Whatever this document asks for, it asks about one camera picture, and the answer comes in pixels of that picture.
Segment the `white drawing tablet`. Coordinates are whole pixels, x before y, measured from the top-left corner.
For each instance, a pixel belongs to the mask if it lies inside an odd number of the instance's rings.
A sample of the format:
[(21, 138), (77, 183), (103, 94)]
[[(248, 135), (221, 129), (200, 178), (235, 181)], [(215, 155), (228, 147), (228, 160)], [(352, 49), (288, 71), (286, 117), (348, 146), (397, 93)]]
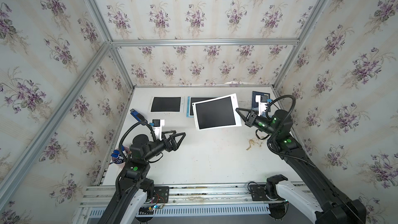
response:
[(149, 111), (151, 113), (178, 113), (183, 107), (183, 100), (181, 96), (155, 96), (152, 98)]
[(198, 131), (241, 127), (241, 118), (236, 112), (236, 93), (192, 104), (195, 127)]

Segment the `blue framed drawing tablet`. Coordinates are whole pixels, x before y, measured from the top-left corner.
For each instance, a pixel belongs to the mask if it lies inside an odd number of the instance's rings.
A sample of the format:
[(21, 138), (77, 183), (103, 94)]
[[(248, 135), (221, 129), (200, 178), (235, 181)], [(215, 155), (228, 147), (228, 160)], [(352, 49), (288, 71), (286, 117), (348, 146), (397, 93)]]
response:
[(187, 101), (187, 117), (194, 117), (193, 106), (192, 106), (193, 103), (212, 100), (212, 99), (215, 99), (215, 97), (189, 96)]

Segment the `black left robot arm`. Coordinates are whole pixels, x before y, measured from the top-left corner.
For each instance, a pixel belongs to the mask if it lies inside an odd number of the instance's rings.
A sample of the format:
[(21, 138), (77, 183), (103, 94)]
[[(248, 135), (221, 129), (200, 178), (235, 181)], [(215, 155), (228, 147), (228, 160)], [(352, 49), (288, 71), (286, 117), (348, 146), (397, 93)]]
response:
[(146, 122), (137, 122), (132, 125), (122, 136), (119, 148), (128, 134), (139, 125), (150, 130), (152, 141), (145, 134), (137, 135), (129, 148), (129, 152), (121, 156), (124, 167), (116, 177), (116, 191), (106, 210), (102, 214), (100, 224), (131, 224), (139, 213), (144, 203), (154, 197), (154, 181), (147, 178), (152, 158), (163, 154), (164, 151), (176, 151), (180, 147), (186, 134), (177, 133), (175, 130), (160, 133), (160, 138), (155, 135), (154, 125)]

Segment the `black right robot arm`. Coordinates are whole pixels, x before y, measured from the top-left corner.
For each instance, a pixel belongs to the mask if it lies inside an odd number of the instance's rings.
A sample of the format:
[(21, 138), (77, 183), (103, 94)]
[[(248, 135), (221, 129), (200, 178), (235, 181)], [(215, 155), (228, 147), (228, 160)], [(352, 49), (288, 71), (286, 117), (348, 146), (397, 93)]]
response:
[(267, 179), (265, 191), (272, 199), (288, 201), (313, 224), (364, 224), (367, 215), (364, 204), (360, 200), (351, 200), (328, 180), (291, 135), (291, 114), (296, 99), (293, 95), (288, 95), (288, 98), (292, 100), (290, 109), (277, 110), (271, 117), (263, 116), (258, 111), (236, 108), (246, 126), (268, 134), (268, 149), (293, 168), (313, 197), (296, 190), (281, 174)]

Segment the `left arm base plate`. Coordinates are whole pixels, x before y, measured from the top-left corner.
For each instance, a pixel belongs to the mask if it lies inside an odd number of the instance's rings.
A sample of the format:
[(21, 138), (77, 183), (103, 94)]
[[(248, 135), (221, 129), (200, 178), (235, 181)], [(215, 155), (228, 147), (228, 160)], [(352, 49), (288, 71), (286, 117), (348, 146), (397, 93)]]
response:
[(170, 187), (169, 186), (155, 186), (153, 194), (148, 197), (146, 204), (165, 204), (169, 201)]

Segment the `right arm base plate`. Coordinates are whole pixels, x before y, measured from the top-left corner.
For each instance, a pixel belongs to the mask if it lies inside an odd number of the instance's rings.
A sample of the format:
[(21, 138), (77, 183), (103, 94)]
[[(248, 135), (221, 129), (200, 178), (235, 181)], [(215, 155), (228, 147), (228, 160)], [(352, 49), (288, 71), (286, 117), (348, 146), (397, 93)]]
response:
[(253, 202), (260, 202), (260, 201), (271, 201), (276, 203), (286, 203), (288, 202), (286, 199), (281, 198), (276, 195), (272, 195), (266, 189), (265, 184), (255, 184), (251, 182), (248, 184), (247, 189), (250, 193), (251, 199)]

